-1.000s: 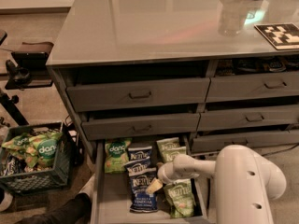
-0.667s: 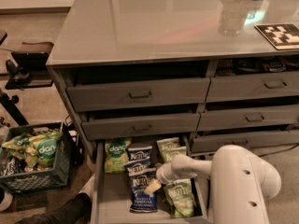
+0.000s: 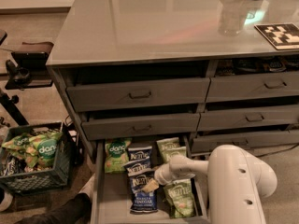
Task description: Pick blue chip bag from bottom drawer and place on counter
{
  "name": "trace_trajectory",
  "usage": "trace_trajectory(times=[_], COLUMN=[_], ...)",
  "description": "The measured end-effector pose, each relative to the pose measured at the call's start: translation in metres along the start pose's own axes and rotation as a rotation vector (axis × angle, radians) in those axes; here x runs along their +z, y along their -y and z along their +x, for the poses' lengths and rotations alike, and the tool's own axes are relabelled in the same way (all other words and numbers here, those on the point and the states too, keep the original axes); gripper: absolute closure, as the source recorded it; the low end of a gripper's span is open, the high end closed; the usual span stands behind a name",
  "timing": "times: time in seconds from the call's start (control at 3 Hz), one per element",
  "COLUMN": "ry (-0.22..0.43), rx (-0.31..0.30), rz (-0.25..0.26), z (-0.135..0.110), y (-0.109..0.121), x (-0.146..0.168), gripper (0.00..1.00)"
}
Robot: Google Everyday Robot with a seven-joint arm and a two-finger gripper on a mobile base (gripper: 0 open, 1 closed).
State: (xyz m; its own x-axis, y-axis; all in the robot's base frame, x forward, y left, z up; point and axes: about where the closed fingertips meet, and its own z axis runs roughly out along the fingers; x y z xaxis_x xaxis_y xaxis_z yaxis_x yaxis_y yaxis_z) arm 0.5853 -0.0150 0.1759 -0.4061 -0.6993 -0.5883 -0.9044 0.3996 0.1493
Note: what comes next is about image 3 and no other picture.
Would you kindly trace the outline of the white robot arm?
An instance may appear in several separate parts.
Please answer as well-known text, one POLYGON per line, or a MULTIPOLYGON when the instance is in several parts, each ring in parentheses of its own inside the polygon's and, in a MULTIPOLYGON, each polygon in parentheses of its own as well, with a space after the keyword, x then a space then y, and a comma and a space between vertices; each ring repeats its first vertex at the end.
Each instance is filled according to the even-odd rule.
POLYGON ((266 162, 234 145, 216 147, 206 161, 175 155, 142 190, 154 191, 199 173, 207 177, 211 224, 266 224, 261 199, 275 192, 277 175, 266 162))

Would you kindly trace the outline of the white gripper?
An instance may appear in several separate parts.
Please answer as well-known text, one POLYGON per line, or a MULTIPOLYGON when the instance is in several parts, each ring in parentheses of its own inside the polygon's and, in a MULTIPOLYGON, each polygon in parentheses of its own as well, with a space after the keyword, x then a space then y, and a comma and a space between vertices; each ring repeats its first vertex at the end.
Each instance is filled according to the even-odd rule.
POLYGON ((149 182, 141 189, 143 192, 150 193, 158 189, 159 184, 166 185, 174 180, 170 166, 168 164, 159 166, 154 172, 154 178, 151 178, 149 182))

